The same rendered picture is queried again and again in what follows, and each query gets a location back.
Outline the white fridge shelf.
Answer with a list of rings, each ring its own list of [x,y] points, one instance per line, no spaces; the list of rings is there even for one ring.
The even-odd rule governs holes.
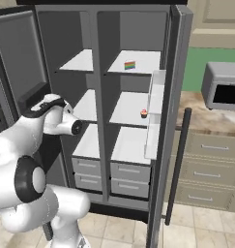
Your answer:
[[[159,51],[121,50],[108,69],[109,73],[150,75],[160,68],[161,53]],[[124,69],[124,63],[134,61],[135,68]]]
[[[74,56],[63,66],[60,67],[61,70],[70,70],[70,71],[84,71],[92,72],[93,71],[93,55],[91,49],[84,49],[79,54]]]
[[[111,160],[149,165],[157,158],[159,127],[159,125],[148,129],[122,127]]]
[[[73,108],[73,114],[82,120],[96,121],[96,97],[93,89],[88,89]]]
[[[76,149],[73,152],[74,156],[100,158],[98,125],[90,124]]]
[[[140,114],[143,109],[147,108],[147,101],[147,93],[122,92],[109,122],[147,126],[148,118],[142,118]]]

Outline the grey fridge drawer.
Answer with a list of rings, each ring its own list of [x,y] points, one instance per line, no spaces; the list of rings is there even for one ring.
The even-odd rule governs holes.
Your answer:
[[[75,185],[77,188],[100,191],[102,189],[102,179],[99,176],[75,173]]]
[[[111,176],[117,179],[127,179],[138,182],[149,182],[149,167],[142,167],[129,164],[111,163]]]
[[[77,173],[90,174],[95,176],[101,175],[101,165],[99,161],[72,158],[73,170]]]
[[[143,182],[112,178],[111,191],[120,195],[147,198],[149,195],[149,185]]]

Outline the grey fridge door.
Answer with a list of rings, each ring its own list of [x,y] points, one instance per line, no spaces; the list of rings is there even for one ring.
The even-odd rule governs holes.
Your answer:
[[[32,6],[0,9],[0,106],[8,126],[45,94],[69,96],[52,74],[64,58],[64,19]]]
[[[152,176],[146,248],[158,248],[163,199],[191,33],[192,11],[170,7],[170,37],[166,63],[162,119],[156,165]]]

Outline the grey left fridge door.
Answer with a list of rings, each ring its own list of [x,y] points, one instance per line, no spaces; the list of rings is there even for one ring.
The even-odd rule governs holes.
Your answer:
[[[52,74],[64,58],[64,19],[32,6],[0,9],[0,106],[8,126],[45,94],[69,96]]]

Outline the white fridge door bins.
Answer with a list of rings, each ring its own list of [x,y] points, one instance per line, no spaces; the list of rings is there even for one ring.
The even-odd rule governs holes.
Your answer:
[[[166,70],[155,71],[151,76],[147,112],[148,127],[144,145],[144,157],[156,160],[162,118],[162,102]]]

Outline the beige wall cupboard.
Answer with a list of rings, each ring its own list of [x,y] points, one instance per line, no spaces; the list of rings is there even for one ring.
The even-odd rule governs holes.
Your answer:
[[[191,47],[235,48],[235,0],[189,0]]]

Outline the beige counter drawer front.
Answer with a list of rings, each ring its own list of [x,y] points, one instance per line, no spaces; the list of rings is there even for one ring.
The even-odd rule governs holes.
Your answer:
[[[195,176],[193,172],[220,174],[221,178]],[[235,188],[235,163],[224,161],[184,159],[180,178],[203,184]]]
[[[188,195],[201,198],[213,198],[213,201],[191,200],[188,198]],[[235,190],[233,189],[179,183],[175,201],[198,207],[235,212]]]
[[[229,150],[205,149],[201,148],[201,144],[228,146]],[[235,137],[206,135],[190,132],[187,137],[185,151],[194,155],[235,160]]]

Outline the grey fridge body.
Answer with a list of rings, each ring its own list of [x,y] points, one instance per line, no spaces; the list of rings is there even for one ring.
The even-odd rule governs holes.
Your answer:
[[[171,19],[170,7],[186,5],[189,0],[40,0],[40,12],[57,13],[64,19],[62,41],[64,58],[52,74],[75,107],[88,89],[95,91],[97,120],[82,120],[82,133],[76,138],[63,138],[63,162],[68,184],[75,185],[72,158],[96,160],[101,165],[102,189],[88,193],[92,210],[111,216],[148,222],[152,176],[156,160],[149,165],[112,161],[111,156],[122,127],[147,129],[147,126],[110,123],[122,92],[149,93],[151,76],[109,73],[108,69],[121,50],[159,51],[159,70],[166,70]],[[61,70],[60,67],[84,49],[91,49],[93,71]],[[100,158],[74,156],[73,152],[90,124],[98,125]],[[111,163],[149,167],[147,198],[115,194],[111,191]]]

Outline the grey right fridge door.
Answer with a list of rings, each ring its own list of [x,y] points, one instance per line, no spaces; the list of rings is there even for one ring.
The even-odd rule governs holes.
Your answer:
[[[192,11],[170,7],[170,37],[166,63],[162,119],[156,165],[152,176],[146,248],[158,248],[163,199],[191,33]]]

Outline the grey microwave oven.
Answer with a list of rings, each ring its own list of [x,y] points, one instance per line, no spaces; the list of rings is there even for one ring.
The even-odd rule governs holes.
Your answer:
[[[235,111],[235,62],[208,62],[201,94],[207,109]]]

